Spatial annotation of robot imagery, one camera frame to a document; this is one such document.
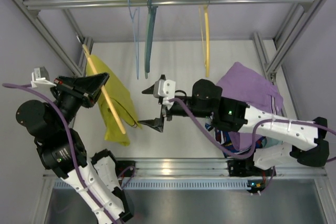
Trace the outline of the cream plastic hanger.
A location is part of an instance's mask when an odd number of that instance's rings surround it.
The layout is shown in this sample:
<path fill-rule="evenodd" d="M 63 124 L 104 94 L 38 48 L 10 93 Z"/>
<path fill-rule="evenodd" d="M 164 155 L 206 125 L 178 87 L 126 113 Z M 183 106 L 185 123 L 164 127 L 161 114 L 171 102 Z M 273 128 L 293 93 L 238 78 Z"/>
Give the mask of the cream plastic hanger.
<path fill-rule="evenodd" d="M 97 71 L 97 69 L 95 67 L 95 64 L 93 63 L 93 61 L 91 59 L 91 54 L 89 52 L 89 49 L 88 49 L 87 45 L 85 45 L 84 40 L 81 39 L 79 35 L 76 35 L 76 37 L 77 37 L 79 43 L 81 44 L 81 47 L 82 47 L 82 49 L 84 51 L 84 55 L 85 55 L 85 57 L 87 59 L 87 62 L 89 64 L 92 72 L 94 74 L 98 74 L 98 71 Z M 116 121 L 116 123 L 117 123 L 117 125 L 118 125 L 118 127 L 119 127 L 119 129 L 121 131 L 121 133 L 122 134 L 126 134 L 124 125 L 123 125 L 123 123 L 122 123 L 122 121 L 121 121 L 121 119 L 120 119 L 120 117 L 119 117 L 119 115 L 118 115 L 118 113 L 117 113 L 117 111 L 116 111 L 116 109 L 115 109 L 115 107 L 114 107 L 114 105 L 113 105 L 113 103 L 112 103 L 112 101 L 111 101 L 111 99 L 110 99 L 110 97 L 109 97 L 109 95 L 107 93 L 107 90 L 106 90 L 106 88 L 105 88 L 104 85 L 101 87 L 101 91 L 102 91 L 102 94 L 103 94 L 103 96 L 104 96 L 104 98 L 106 100 L 106 103 L 108 104 L 108 107 L 109 107 L 109 109 L 110 109 L 110 111 L 111 111 L 111 113 L 112 113 L 112 115 L 113 115 L 113 117 L 114 117 L 114 119 L 115 119 L 115 121 Z"/>

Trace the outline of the yellow-green trousers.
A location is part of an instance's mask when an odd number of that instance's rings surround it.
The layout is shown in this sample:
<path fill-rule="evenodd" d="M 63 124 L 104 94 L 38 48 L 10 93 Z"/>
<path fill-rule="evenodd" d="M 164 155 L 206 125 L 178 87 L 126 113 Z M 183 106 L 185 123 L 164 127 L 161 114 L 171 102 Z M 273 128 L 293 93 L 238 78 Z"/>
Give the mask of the yellow-green trousers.
<path fill-rule="evenodd" d="M 123 85 L 113 71 L 96 55 L 91 55 L 90 59 L 96 68 L 97 73 L 108 73 L 109 79 L 104 87 L 119 116 L 130 127 L 142 126 L 138 123 L 138 115 L 131 99 L 129 90 Z M 98 99 L 98 107 L 106 126 L 104 139 L 109 142 L 119 143 L 122 146 L 129 146 L 130 140 L 127 134 L 123 134 L 102 94 Z"/>

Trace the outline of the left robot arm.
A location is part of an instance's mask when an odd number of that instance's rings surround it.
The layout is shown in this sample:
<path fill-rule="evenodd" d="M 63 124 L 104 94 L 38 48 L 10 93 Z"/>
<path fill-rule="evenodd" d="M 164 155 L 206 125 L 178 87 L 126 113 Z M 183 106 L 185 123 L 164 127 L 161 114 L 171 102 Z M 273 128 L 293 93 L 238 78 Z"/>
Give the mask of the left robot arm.
<path fill-rule="evenodd" d="M 23 103 L 17 122 L 34 137 L 40 161 L 64 183 L 72 187 L 90 207 L 98 223 L 126 223 L 133 217 L 119 179 L 126 172 L 111 151 L 87 155 L 77 131 L 69 127 L 80 108 L 93 107 L 107 83 L 106 72 L 89 77 L 58 76 L 50 86 L 55 101 L 29 86 L 13 86 L 39 96 Z"/>

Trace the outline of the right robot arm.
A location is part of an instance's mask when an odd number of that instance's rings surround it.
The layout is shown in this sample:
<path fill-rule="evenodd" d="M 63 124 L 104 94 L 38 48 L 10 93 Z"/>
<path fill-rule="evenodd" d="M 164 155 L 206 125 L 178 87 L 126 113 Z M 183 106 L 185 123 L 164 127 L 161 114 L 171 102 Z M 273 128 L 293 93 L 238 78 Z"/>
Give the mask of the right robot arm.
<path fill-rule="evenodd" d="M 323 167 L 329 158 L 329 142 L 325 140 L 327 120 L 297 121 L 271 114 L 243 101 L 222 96 L 222 89 L 209 80 L 193 84 L 191 96 L 178 95 L 176 83 L 161 75 L 152 86 L 142 91 L 158 99 L 160 117 L 142 120 L 158 132 L 164 122 L 174 116 L 189 117 L 201 132 L 223 153 L 235 159 L 237 176 L 255 176 L 278 165 L 298 162 L 308 167 Z M 198 118 L 212 118 L 211 126 L 224 132 L 250 133 L 252 143 L 248 152 L 232 153 L 221 146 L 202 126 Z"/>

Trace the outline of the yellow plastic hanger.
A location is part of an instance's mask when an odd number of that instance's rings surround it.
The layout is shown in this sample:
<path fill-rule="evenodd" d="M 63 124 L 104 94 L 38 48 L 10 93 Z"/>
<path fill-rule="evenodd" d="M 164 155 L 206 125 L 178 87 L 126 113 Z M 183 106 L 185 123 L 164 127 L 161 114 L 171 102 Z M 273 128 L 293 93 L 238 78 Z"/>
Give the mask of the yellow plastic hanger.
<path fill-rule="evenodd" d="M 205 77 L 209 77 L 210 70 L 210 29 L 209 29 L 209 14 L 208 6 L 199 6 L 199 24 L 201 31 L 202 51 L 205 64 Z"/>

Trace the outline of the dark green hanger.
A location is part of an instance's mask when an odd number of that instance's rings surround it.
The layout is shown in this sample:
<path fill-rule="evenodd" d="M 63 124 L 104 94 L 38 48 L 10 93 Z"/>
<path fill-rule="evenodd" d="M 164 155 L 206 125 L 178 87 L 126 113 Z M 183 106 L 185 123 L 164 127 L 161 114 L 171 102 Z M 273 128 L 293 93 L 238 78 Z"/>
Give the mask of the dark green hanger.
<path fill-rule="evenodd" d="M 152 0 L 147 0 L 148 15 L 147 15 L 147 28 L 145 40 L 145 57 L 144 57 L 144 75 L 147 79 L 150 73 L 150 61 L 153 44 L 154 26 L 157 6 L 154 6 Z"/>

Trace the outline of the colourful printed garment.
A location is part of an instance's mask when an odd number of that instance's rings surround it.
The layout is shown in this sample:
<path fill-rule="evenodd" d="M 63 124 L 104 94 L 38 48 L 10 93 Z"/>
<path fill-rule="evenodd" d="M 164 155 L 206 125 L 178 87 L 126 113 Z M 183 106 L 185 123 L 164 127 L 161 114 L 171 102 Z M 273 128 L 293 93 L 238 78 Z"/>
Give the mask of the colourful printed garment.
<path fill-rule="evenodd" d="M 205 128 L 225 149 L 236 154 L 245 154 L 251 148 L 252 134 L 221 131 L 212 126 L 212 117 L 205 121 Z"/>

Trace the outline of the purple garment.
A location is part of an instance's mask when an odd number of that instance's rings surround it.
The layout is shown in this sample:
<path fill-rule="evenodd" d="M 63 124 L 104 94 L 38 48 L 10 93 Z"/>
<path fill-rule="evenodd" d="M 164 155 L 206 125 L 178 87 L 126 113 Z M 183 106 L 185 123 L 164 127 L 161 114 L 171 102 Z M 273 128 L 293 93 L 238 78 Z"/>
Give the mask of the purple garment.
<path fill-rule="evenodd" d="M 246 102 L 257 109 L 278 115 L 284 100 L 278 88 L 257 72 L 236 62 L 216 84 L 222 96 Z"/>

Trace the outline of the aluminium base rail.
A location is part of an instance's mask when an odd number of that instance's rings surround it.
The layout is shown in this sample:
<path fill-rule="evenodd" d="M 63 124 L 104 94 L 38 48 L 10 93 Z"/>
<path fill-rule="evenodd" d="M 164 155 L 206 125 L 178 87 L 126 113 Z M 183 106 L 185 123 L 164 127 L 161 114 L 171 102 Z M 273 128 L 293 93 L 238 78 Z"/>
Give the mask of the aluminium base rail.
<path fill-rule="evenodd" d="M 119 163 L 135 162 L 130 169 L 137 179 L 243 179 L 233 175 L 229 160 L 223 158 L 121 158 Z M 284 164 L 275 168 L 275 179 L 326 178 L 324 168 Z"/>

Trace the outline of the right aluminium frame post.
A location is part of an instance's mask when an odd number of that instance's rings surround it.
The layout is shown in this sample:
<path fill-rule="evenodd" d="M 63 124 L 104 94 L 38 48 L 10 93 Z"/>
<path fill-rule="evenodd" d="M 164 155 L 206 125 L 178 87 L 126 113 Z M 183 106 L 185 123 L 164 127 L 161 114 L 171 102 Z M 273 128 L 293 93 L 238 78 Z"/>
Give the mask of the right aluminium frame post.
<path fill-rule="evenodd" d="M 267 55 L 261 34 L 253 33 L 252 39 L 262 75 L 266 79 L 272 83 L 276 82 L 276 74 L 281 68 L 285 57 L 289 55 L 326 1 L 313 0 L 312 3 L 293 4 L 273 39 L 276 53 L 272 59 L 269 59 Z"/>

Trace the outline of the aluminium hanging rail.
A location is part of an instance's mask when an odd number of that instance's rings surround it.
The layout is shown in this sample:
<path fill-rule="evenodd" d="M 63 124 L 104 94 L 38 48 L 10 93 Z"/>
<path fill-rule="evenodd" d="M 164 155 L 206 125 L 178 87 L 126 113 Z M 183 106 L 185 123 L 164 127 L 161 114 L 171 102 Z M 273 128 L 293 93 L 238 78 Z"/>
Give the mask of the aluminium hanging rail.
<path fill-rule="evenodd" d="M 311 4 L 314 0 L 24 0 L 29 10 L 113 8 L 151 6 L 191 6 L 226 4 Z"/>

